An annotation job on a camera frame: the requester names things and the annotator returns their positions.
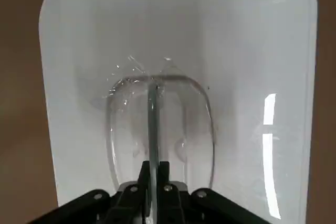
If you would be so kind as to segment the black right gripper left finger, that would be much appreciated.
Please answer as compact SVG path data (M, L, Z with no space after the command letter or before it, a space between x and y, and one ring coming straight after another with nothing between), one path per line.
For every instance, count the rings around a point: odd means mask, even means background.
M121 184L114 195L94 189L30 223L133 223L145 215L149 182L150 162L144 161L138 179Z

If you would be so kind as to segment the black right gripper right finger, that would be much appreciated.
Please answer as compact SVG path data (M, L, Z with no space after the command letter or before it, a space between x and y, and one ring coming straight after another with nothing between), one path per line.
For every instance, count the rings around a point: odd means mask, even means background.
M265 223L248 211L209 188L191 194L186 184L169 180L170 164L162 161L157 176L157 223Z

